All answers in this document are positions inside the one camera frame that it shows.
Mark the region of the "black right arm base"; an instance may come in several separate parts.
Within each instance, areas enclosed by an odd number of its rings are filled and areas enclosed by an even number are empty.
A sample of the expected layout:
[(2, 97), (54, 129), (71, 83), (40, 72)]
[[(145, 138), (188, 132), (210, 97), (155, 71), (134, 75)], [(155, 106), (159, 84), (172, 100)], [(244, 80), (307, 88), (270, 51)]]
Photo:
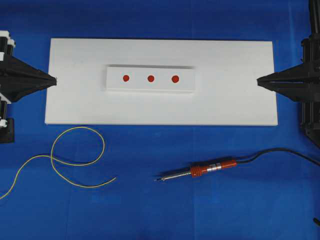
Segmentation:
[(320, 33), (320, 0), (309, 0), (309, 19), (310, 19), (310, 27), (311, 34), (319, 34)]

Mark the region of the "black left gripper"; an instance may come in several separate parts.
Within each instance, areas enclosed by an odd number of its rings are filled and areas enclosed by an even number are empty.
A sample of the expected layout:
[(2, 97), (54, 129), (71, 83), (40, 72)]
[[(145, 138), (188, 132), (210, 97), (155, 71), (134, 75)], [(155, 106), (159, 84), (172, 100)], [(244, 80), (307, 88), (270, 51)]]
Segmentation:
[(6, 128), (7, 105), (21, 98), (57, 85), (57, 79), (12, 56), (16, 42), (7, 30), (0, 31), (0, 76), (37, 80), (3, 81), (0, 83), (0, 127)]

